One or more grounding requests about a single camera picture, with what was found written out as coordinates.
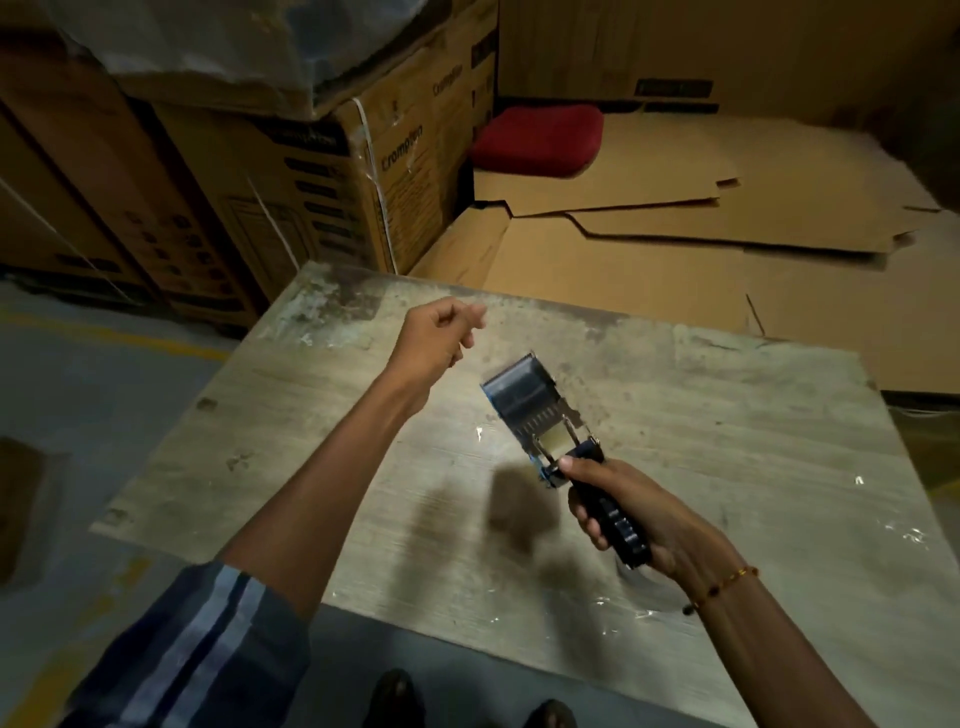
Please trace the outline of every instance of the crompton logo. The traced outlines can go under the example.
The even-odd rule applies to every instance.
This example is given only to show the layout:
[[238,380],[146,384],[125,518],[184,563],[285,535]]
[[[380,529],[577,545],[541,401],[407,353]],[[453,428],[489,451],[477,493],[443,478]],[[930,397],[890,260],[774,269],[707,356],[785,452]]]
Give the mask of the crompton logo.
[[403,157],[414,148],[414,145],[421,136],[423,136],[422,124],[407,134],[407,138],[397,144],[396,149],[380,160],[380,167],[383,169],[383,171],[386,172],[388,169],[394,166],[394,164],[403,159]]
[[457,65],[453,66],[448,74],[433,84],[434,98],[440,96],[440,94],[450,88],[453,85],[453,82],[459,79],[463,72],[464,65],[462,63],[457,63]]

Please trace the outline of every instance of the blue striped sleeve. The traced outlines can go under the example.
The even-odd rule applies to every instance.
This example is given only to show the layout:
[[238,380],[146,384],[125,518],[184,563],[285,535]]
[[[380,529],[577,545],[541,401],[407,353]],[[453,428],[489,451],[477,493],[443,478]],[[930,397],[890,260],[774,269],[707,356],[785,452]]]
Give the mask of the blue striped sleeve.
[[278,727],[309,660],[285,599],[232,567],[189,567],[108,647],[61,726]]

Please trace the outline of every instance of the fingers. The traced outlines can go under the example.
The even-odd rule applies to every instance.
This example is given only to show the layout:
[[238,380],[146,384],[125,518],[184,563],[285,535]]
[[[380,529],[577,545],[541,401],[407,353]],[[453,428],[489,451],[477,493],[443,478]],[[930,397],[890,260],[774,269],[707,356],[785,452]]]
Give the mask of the fingers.
[[457,311],[450,323],[446,325],[446,329],[455,341],[463,342],[468,335],[472,335],[473,329],[483,328],[486,325],[483,320],[483,315],[486,312],[487,307],[481,303],[464,305]]
[[599,548],[601,551],[606,551],[610,548],[610,544],[607,541],[607,538],[603,535],[603,532],[600,530],[600,524],[596,519],[592,519],[587,515],[587,509],[584,508],[583,503],[580,502],[580,499],[577,497],[576,491],[570,488],[566,495],[566,504],[570,509],[570,513],[573,514],[573,517],[577,520],[577,523],[580,524],[580,530],[590,536],[590,540],[593,541],[593,545]]
[[564,455],[560,458],[560,470],[570,480],[580,480],[601,488],[611,496],[618,498],[626,483],[612,468],[593,460],[585,460]]
[[482,303],[464,303],[453,296],[447,296],[446,298],[415,306],[411,308],[410,311],[418,315],[427,315],[434,324],[443,326],[453,321],[457,314],[464,309],[469,309],[473,313],[474,318],[479,322],[474,328],[483,328],[487,325],[486,322],[483,321],[483,316],[487,313],[487,307],[485,305]]
[[450,321],[454,316],[457,315],[457,311],[465,307],[467,304],[460,299],[456,299],[453,296],[447,296],[443,299],[437,299],[436,301],[431,301],[430,303],[424,303],[423,305],[415,306],[410,309],[411,313],[417,313],[420,315],[427,315],[433,321],[434,324],[440,326],[441,324]]

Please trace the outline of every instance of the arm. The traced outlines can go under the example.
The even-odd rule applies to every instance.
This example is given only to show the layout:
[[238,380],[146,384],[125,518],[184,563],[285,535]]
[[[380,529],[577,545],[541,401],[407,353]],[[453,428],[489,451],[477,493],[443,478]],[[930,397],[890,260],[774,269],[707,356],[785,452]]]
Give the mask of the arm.
[[[691,601],[745,566],[727,538],[626,463],[561,459],[567,477],[607,491],[647,531],[654,569]],[[573,490],[570,511],[600,549],[609,548]],[[744,702],[763,728],[876,728],[777,601],[751,575],[703,602],[700,619]]]
[[486,308],[453,298],[407,313],[387,367],[303,466],[227,543],[219,559],[316,612],[353,517],[387,448],[473,346]]
[[282,725],[310,661],[306,622],[360,501],[400,428],[473,346],[484,311],[452,298],[411,309],[367,393],[218,562],[184,569],[110,644],[61,726]]

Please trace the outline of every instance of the hand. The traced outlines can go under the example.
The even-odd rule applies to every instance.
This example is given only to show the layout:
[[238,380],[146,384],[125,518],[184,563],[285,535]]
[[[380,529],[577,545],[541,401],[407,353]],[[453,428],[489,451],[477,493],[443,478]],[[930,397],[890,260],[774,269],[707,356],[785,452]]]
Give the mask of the hand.
[[[613,496],[647,532],[651,566],[676,580],[689,594],[697,593],[704,583],[715,583],[715,571],[729,574],[743,566],[742,558],[717,528],[633,466],[621,460],[601,464],[567,456],[560,459],[560,469],[571,480],[595,485]],[[573,488],[567,491],[567,501],[570,513],[593,544],[600,550],[610,548],[600,524],[588,517]]]
[[430,387],[472,349],[473,330],[486,326],[487,307],[452,296],[407,311],[384,376],[411,395],[410,415],[423,409]]

